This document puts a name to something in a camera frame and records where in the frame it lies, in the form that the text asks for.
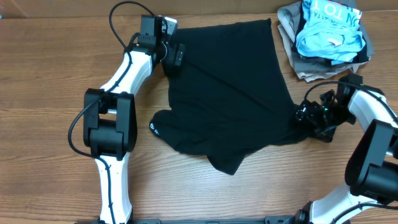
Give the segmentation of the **black t-shirt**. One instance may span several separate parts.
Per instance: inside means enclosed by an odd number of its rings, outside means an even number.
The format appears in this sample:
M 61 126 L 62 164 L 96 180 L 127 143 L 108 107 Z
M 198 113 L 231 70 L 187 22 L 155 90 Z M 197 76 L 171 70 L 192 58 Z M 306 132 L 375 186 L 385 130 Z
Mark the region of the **black t-shirt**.
M 268 145 L 296 144 L 308 131 L 279 67 L 270 19 L 179 29 L 182 64 L 164 65 L 169 108 L 155 113 L 152 133 L 178 152 L 206 156 L 233 175 Z

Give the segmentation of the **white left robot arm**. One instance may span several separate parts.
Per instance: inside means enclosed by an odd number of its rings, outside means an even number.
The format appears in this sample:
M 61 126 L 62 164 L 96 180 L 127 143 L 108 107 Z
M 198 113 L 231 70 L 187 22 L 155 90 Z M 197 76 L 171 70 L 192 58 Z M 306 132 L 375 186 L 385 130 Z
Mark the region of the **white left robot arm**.
M 112 78 L 84 95 L 83 142 L 98 167 L 102 207 L 98 223 L 131 223 L 129 156 L 137 139 L 135 95 L 160 62 L 179 67 L 185 47 L 170 40 L 176 19 L 142 16 L 141 30 L 124 49 Z

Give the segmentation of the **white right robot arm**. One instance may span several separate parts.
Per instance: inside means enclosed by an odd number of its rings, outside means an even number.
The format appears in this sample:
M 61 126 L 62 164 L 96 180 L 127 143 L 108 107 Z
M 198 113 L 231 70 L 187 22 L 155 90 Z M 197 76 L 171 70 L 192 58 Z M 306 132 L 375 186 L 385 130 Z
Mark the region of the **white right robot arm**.
M 335 82 L 336 90 L 320 95 L 321 103 L 304 99 L 295 120 L 312 136 L 331 142 L 344 122 L 359 123 L 364 134 L 345 169 L 345 182 L 327 196 L 307 203 L 288 223 L 341 224 L 369 208 L 397 210 L 397 115 L 385 94 L 363 83 L 360 75 L 348 74 Z

